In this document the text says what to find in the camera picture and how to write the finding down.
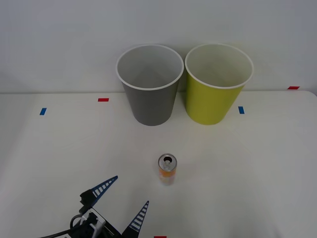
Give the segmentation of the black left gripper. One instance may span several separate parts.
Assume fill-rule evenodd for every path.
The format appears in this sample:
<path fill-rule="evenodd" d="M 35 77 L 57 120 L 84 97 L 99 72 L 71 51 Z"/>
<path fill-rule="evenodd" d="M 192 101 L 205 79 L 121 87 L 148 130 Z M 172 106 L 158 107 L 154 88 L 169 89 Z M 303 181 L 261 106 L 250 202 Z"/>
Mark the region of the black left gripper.
<path fill-rule="evenodd" d="M 118 179 L 118 176 L 114 176 L 106 181 L 98 184 L 97 186 L 83 192 L 81 197 L 81 203 L 84 206 L 94 206 L 97 201 L 104 195 L 104 193 L 110 188 L 110 186 Z M 106 223 L 100 228 L 97 233 L 94 224 L 85 224 L 73 232 L 74 238 L 138 238 L 141 227 L 143 225 L 149 201 L 147 201 L 130 224 L 126 227 L 124 232 L 120 234 L 110 223 Z"/>

